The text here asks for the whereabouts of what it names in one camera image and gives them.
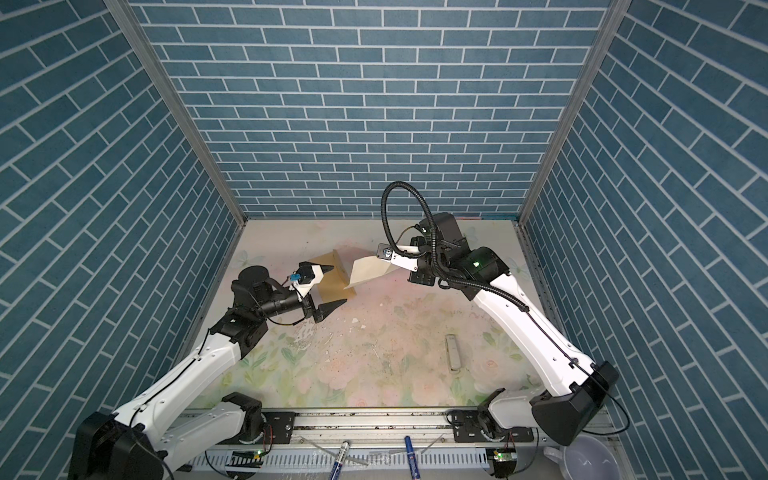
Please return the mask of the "brown kraft envelope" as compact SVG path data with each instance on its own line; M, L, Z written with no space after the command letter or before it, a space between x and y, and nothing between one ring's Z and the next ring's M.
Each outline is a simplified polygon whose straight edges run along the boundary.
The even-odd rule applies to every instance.
M336 250L312 258L310 259L310 262L333 266L332 271L324 273L322 281L316 287L317 293L323 303L341 299L351 300L356 296L355 289L353 287L348 287L349 275Z

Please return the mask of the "cream letter paper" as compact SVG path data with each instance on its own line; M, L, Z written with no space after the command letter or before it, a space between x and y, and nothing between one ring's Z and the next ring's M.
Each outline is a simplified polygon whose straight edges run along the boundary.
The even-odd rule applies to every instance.
M388 275L398 269L398 266L376 256L356 259L353 262L346 289L352 289L368 281Z

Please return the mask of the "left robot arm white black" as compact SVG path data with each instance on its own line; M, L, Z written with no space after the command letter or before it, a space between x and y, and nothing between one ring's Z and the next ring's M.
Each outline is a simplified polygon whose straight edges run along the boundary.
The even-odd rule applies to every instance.
M207 330L199 346L134 399L109 414L93 413L77 428L71 479L171 479L181 466L224 440L262 438L259 400L225 395L208 412L173 423L214 380L244 359L267 333L273 317L299 310L325 320L341 301L315 304L312 289L333 266L302 262L287 285L263 266L242 270L231 284L232 306Z

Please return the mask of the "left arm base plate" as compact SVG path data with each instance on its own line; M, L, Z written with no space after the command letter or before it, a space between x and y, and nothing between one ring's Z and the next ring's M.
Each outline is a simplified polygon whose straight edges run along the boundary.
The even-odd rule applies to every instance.
M245 421L237 441L241 444L289 444L292 438L296 413L291 411L267 411L251 413Z

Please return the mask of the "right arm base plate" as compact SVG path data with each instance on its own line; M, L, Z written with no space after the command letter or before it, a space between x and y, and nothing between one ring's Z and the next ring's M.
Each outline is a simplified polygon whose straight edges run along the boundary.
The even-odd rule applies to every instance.
M445 413L445 419L457 443L526 443L535 440L532 428L502 428L488 413L478 409L450 409Z

